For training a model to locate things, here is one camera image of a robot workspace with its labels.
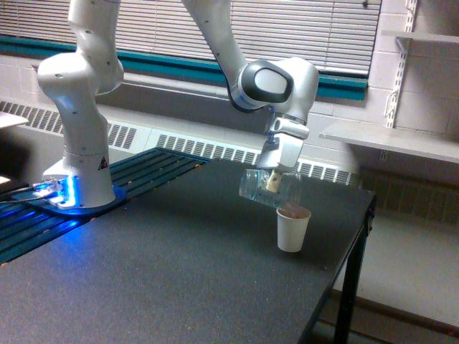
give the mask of wall vent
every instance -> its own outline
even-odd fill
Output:
[[[62,135],[62,121],[59,113],[55,111],[5,101],[0,101],[0,111],[26,118],[29,122],[23,125],[24,128]],[[128,126],[126,123],[110,122],[108,123],[109,147],[131,151],[131,146],[134,143],[139,127],[134,125]],[[139,147],[136,147],[133,153],[137,153],[143,149],[143,145],[140,150]]]
[[[259,151],[255,149],[241,148],[240,146],[205,139],[196,140],[196,138],[175,133],[170,135],[161,133],[158,136],[156,147],[194,154],[208,159],[225,159],[251,165],[256,165],[260,157]],[[308,177],[344,185],[359,185],[359,177],[355,173],[343,171],[338,166],[300,158],[295,169]]]

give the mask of clear plastic cup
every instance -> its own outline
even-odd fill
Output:
[[[245,170],[241,178],[239,195],[274,208],[300,203],[302,185],[301,175],[298,172],[284,173],[278,192],[266,189],[269,177],[270,174],[266,170]]]

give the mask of table leg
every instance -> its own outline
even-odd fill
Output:
[[[333,344],[347,343],[351,328],[352,311],[356,302],[357,287],[359,286],[361,264],[364,260],[366,237],[368,236],[367,226],[361,231],[347,259]]]

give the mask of teal window frame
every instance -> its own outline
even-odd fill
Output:
[[[61,52],[74,52],[75,49],[73,44],[0,35],[0,53],[2,54],[45,58]],[[118,50],[118,58],[124,69],[130,72],[184,77],[226,86],[223,72],[215,61],[127,50]],[[317,94],[319,97],[364,100],[367,88],[368,79],[320,74]]]

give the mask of black cable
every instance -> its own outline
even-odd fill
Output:
[[[11,190],[11,191],[8,191],[8,192],[5,192],[5,193],[1,194],[0,195],[0,199],[6,198],[6,197],[11,197],[11,196],[13,196],[15,194],[19,194],[21,192],[31,191],[33,189],[34,189],[33,186],[28,186],[28,187],[25,187],[25,188],[17,188],[16,190]]]
[[[1,201],[0,205],[2,204],[18,204],[18,203],[24,203],[24,202],[32,202],[32,201],[38,201],[40,199],[47,199],[49,197],[55,196],[55,193],[51,193],[46,196],[40,196],[40,197],[34,197],[32,199],[19,199],[19,200],[12,200],[12,201]]]

